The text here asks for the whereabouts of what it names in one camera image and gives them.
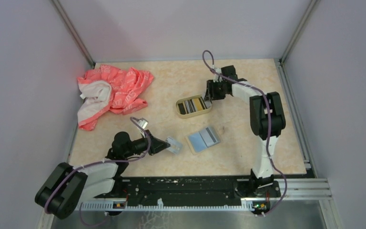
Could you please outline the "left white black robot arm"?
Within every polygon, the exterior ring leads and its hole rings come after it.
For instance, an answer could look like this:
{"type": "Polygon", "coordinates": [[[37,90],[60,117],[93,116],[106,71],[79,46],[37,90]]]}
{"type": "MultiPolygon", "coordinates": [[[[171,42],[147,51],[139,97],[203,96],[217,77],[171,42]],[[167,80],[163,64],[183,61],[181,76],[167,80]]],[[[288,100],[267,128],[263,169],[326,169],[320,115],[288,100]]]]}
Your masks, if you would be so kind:
{"type": "Polygon", "coordinates": [[[130,163],[175,148],[173,139],[161,140],[149,130],[143,131],[137,140],[131,140],[127,132],[119,132],[103,160],[79,167],[66,162],[58,164],[38,190],[34,202],[45,213],[65,219],[84,201],[107,193],[119,197],[124,185],[117,179],[130,163]]]}

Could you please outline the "silver VIP credit card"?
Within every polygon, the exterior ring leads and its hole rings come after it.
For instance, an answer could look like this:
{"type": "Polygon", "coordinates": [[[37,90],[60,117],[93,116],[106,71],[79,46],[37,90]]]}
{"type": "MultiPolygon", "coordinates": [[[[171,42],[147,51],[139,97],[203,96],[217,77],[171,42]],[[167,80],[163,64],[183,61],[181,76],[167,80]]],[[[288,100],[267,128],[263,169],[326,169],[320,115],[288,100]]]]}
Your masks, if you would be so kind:
{"type": "Polygon", "coordinates": [[[174,138],[168,136],[166,138],[166,142],[169,144],[169,147],[166,148],[167,151],[177,155],[182,150],[182,147],[183,147],[182,143],[175,140],[174,138]]]}

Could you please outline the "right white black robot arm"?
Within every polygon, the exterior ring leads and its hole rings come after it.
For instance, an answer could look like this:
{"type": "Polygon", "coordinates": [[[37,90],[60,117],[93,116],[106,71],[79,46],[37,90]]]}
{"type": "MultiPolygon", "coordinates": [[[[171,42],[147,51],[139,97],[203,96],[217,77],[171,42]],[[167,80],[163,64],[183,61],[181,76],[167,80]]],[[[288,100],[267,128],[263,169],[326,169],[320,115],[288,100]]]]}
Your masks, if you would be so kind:
{"type": "Polygon", "coordinates": [[[268,190],[264,179],[273,175],[275,144],[286,126],[280,94],[264,93],[246,79],[239,79],[232,65],[223,68],[212,65],[209,70],[214,79],[207,81],[204,100],[222,100],[229,94],[249,105],[250,127],[260,143],[252,168],[256,179],[250,182],[249,190],[252,195],[261,197],[268,190]]]}

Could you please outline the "cream card holder tray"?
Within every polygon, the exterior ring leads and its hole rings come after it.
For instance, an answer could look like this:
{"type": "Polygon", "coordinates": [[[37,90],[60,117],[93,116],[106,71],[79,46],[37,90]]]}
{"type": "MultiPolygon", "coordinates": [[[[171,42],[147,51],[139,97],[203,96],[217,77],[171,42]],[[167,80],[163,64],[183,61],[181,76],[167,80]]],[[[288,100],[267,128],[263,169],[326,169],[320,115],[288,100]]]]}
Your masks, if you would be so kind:
{"type": "Polygon", "coordinates": [[[175,103],[177,115],[187,119],[210,112],[212,102],[205,100],[204,97],[205,94],[199,94],[177,100],[175,103]]]}

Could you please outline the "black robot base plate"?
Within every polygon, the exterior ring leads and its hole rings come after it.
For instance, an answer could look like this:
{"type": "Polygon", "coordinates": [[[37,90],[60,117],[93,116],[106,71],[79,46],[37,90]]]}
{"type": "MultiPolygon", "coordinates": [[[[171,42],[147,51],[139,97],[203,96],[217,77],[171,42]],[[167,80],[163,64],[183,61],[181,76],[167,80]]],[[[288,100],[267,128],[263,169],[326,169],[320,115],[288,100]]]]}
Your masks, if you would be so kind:
{"type": "Polygon", "coordinates": [[[250,176],[121,177],[99,198],[126,198],[129,207],[239,206],[242,198],[272,200],[281,196],[277,181],[257,188],[250,176]]]}

